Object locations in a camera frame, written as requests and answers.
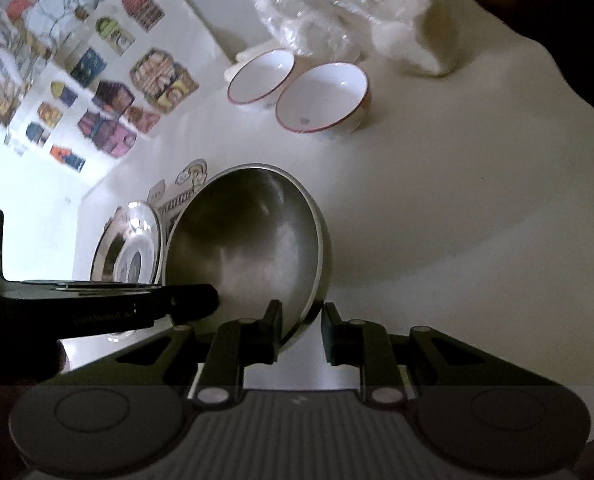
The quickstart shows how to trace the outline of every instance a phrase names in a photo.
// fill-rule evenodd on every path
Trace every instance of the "bowl rim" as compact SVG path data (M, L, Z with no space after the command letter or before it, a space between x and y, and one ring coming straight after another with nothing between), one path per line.
M291 128L289 126L286 126L285 123L283 123L283 121L281 120L281 118L279 117L279 103L282 100L282 97L284 97L284 94L286 93L286 91L293 86L299 79L301 79L302 77L304 77L307 73L312 72L313 70L316 70L318 68L321 68L323 66L327 66L327 65L334 65L334 66L339 66L339 65L348 65L351 66L353 69L357 69L362 75L363 78L366 81L366 89L363 92L362 98L359 99L359 102L357 103L357 105L350 111L348 112L346 115L344 115L342 118L337 119L335 122L327 124L326 126L322 126L321 128L314 128L311 130L297 130L294 128ZM277 99L277 104L274 107L274 116L277 119L277 122L279 123L279 125L285 129L288 130L289 132L293 132L295 134L316 134L317 132L323 132L324 130L327 130L329 128L333 128L335 126L337 126L338 124L342 123L343 121L345 121L348 117L350 117L353 113L355 113L361 106L363 101L366 99L366 96L368 95L368 93L370 92L370 81L368 79L368 74L366 74L366 71L361 68L358 65L355 65L354 63L348 63L345 61L338 61L338 62L332 62L332 63L324 63L322 65L318 65L315 66L313 68L311 68L310 70L306 70L303 74L301 74L298 78L295 79L295 81L293 81L288 87L286 87L286 89L282 92L282 94L279 96L279 99Z
M268 54L273 54L275 52L288 52L288 54L290 54L290 56L292 57L292 66L290 67L290 70L288 70L288 73L286 74L286 76L279 82L279 84L274 86L270 91L266 92L265 94L263 94L259 97L255 97L254 99L252 99L250 101L236 101L230 94L230 89L232 88L232 83L234 83L235 79L237 79L239 74L241 74L246 69L246 67L248 65L255 62L260 57L267 56ZM242 105L249 105L252 103L256 103L257 101L260 101L261 99L263 99L265 97L268 97L272 92L274 92L277 88L279 88L281 85L283 85L287 81L287 79L295 71L296 65L297 65L297 57L294 55L294 53L292 51L288 50L287 48L274 48L272 50L269 50L268 52L263 52L263 53L259 54L258 56L254 56L253 59L248 60L243 65L243 67L241 67L238 70L238 72L235 74L235 76L230 80L230 83L228 83L228 89L226 90L226 95L228 96L228 101L230 101L234 105L242 106Z
M272 166L270 164L263 164L260 162L251 162L247 164L239 164L238 166L233 166L231 168L227 168L226 170L220 171L218 174L213 176L212 178L208 179L205 184L203 184L202 188L186 203L184 208L180 211L179 215L177 216L176 220L174 221L173 228L170 230L170 235L168 236L168 240L166 241L166 250L164 251L163 263L162 263L162 271L161 271L161 282L163 285L166 284L166 268L168 266L168 255L170 254L170 245L172 240L174 239L174 234L176 233L177 227L180 224L181 219L184 216L186 210L190 207L190 204L205 190L207 187L213 183L214 181L220 179L221 177L227 176L231 173L235 173L235 171L240 170L266 170L272 171L273 173L277 173L278 175L282 176L283 178L287 179L293 186L297 188L299 193L301 193L302 197L308 204L308 208L310 209L310 214L312 216L313 222L315 223L315 231L317 232L317 269L315 271L315 278L312 282L312 288L310 289L310 294L308 295L308 301L306 302L303 310L299 313L299 319L297 322L288 328L288 332L285 335L282 335L280 340L280 345L282 349L286 349L289 346L292 346L306 331L306 329L312 324L315 318L318 316L318 311L320 310L321 306L323 305L321 298L317 297L317 294L320 292L320 286L322 285L322 278L324 273L324 265L325 261L324 258L328 257L332 259L332 251L330 250L330 254L326 255L326 233L327 228L325 227L325 220L322 212L317 206L315 200L311 197L310 193L306 190L305 187L291 174L287 171L282 170L282 168L278 168L277 166Z

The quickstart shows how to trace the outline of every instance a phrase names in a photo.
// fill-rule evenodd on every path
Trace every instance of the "red rim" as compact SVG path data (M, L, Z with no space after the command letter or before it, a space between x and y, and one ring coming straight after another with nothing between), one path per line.
M292 56L292 66L290 67L290 70L288 70L288 73L286 74L286 77L284 77L279 82L279 84L277 86L275 86L272 90L270 90L269 92L266 92L264 95L262 95L260 97L255 97L251 101L235 101L232 98L232 96L230 95L230 88L232 86L232 83L234 83L235 79L237 78L237 76L239 74L241 74L242 70L245 69L253 61L256 61L261 56L266 56L267 54L272 54L273 52L288 52L288 54L290 54ZM290 75L294 72L296 64L297 64L297 58L295 57L295 55L291 51L289 51L286 48L275 48L273 50L269 50L268 52L264 52L262 54L259 54L259 56L254 56L253 59L251 59L250 61L248 61L243 67L241 67L241 69L239 69L239 72L237 72L235 74L234 78L232 78L232 80L228 84L228 91L226 92L226 94L228 95L228 101L230 101L234 105L249 105L249 104L252 104L252 103L256 103L257 101L260 101L264 97L268 97L272 92L274 92L277 88L279 88L281 85L283 85L286 82L286 79L288 79L290 77Z
M349 65L349 66L352 66L352 67L356 68L357 70L359 70L363 74L363 77L366 79L366 90L363 93L362 98L359 99L359 103L352 109L352 111L348 112L341 119L338 119L334 123L330 123L327 126L322 126L321 128L315 128L314 130L295 130L295 129L289 127L289 126L286 126L283 123L283 121L279 118L279 103L281 102L282 97L285 95L286 90L288 90L288 88L290 88L290 86L292 86L293 84L295 84L301 77L305 76L311 70L316 70L317 68L319 68L321 66L326 66L326 65ZM280 126L282 128L284 128L285 130L288 130L289 132L292 132L294 134L316 134L317 132L323 132L324 130L327 130L328 128L333 128L334 126L337 126L338 124L344 122L353 113L355 113L362 106L363 102L366 100L366 96L370 94L370 82L368 81L368 74L365 73L365 70L363 68L361 68L360 66L356 66L355 64L345 63L345 62L325 63L323 65L315 66L314 68L311 68L310 70L307 70L306 72L304 72L303 74L301 74L298 78L295 79L295 81L292 82L292 84L290 86L288 86L288 88L286 88L282 92L282 94L279 96L279 99L277 99L277 105L274 108L274 116L275 116L275 118L277 119L277 122L280 124Z

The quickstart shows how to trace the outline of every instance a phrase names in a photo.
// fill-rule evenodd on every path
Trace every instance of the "stainless steel bowl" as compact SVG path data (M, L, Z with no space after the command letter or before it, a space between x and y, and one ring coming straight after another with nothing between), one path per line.
M279 168L247 164L216 175L190 200L168 240L163 280L219 291L217 311L195 324L199 333L259 319L280 300L285 346L314 320L330 270L328 232L308 192Z
M155 283L163 249L161 228L154 210L144 202L130 202L108 222L94 252L93 282Z

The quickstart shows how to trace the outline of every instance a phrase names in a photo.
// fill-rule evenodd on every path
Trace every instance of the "ceramic bowl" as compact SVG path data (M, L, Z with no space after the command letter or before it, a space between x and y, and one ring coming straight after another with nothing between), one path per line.
M304 72L277 101L278 123L290 132L350 133L370 107L368 76L351 63L328 63Z
M248 61L228 85L228 100L246 111L270 110L291 77L297 60L289 50L271 50Z

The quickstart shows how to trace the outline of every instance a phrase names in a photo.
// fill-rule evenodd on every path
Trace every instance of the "white countertop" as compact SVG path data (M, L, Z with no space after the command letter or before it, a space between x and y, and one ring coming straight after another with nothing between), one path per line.
M350 136L289 134L223 91L136 146L80 206L74 278L89 275L116 206L160 178L172 184L191 160L204 158L208 177L273 164L326 218L328 300L343 318L391 333L430 325L568 384L588 404L594 436L594 110L543 47L473 0L451 1L459 69L432 79L364 62L373 107ZM275 366L247 370L246 385L356 384L355 370L325 364L315 325Z

